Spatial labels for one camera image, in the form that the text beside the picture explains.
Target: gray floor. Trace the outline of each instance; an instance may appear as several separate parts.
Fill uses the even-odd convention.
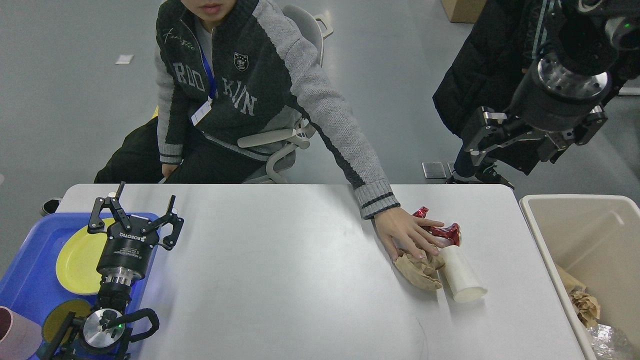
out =
[[[460,141],[440,122],[431,96],[471,25],[450,23],[439,0],[276,2],[332,23],[324,69],[353,106],[391,183],[427,183],[422,162],[454,159]],[[151,116],[159,3],[0,4],[0,274],[40,219],[41,203],[92,182],[124,136]],[[115,65],[120,54],[135,58]],[[516,197],[599,193],[640,203],[640,101],[620,97],[607,110],[610,121],[595,138],[557,164],[541,164],[528,177],[499,167],[516,184]],[[318,136],[286,176],[294,183],[346,183]]]

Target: cardboard box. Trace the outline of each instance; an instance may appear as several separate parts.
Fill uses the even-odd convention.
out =
[[[442,0],[442,6],[451,22],[474,23],[480,16],[486,0]]]

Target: red wrapper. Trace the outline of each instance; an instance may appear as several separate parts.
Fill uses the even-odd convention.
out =
[[[419,218],[426,218],[428,208],[424,206],[418,209],[418,211],[414,212],[413,215]],[[433,236],[438,236],[440,238],[445,238],[453,243],[455,246],[460,246],[460,225],[458,223],[453,223],[449,227],[437,227],[437,226],[422,226],[423,229],[429,232],[429,234]]]

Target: office chair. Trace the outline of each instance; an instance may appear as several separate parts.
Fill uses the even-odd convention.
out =
[[[282,8],[282,13],[293,20],[298,26],[300,33],[318,50],[318,65],[322,66],[324,56],[324,40],[333,33],[333,28],[322,17],[322,15],[313,16],[304,9],[287,5]],[[253,147],[266,145],[273,142],[285,141],[286,145],[280,150],[274,152],[266,164],[256,170],[243,182],[245,184],[262,184],[276,183],[286,184],[287,180],[280,174],[282,171],[291,168],[296,161],[295,150],[297,148],[306,149],[309,147],[309,138],[313,136],[316,129],[311,125],[308,119],[300,115],[293,129],[279,129],[267,131],[256,135],[250,135],[238,139],[238,146]]]

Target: hand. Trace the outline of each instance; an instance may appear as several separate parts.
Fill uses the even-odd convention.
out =
[[[418,247],[431,255],[439,254],[438,247],[444,247],[442,239],[429,234],[421,226],[444,226],[443,222],[415,217],[402,208],[390,208],[374,215],[374,225],[391,260],[398,258],[395,238],[415,258],[422,259]]]
[[[162,175],[166,179],[178,167],[175,164],[162,164]]]

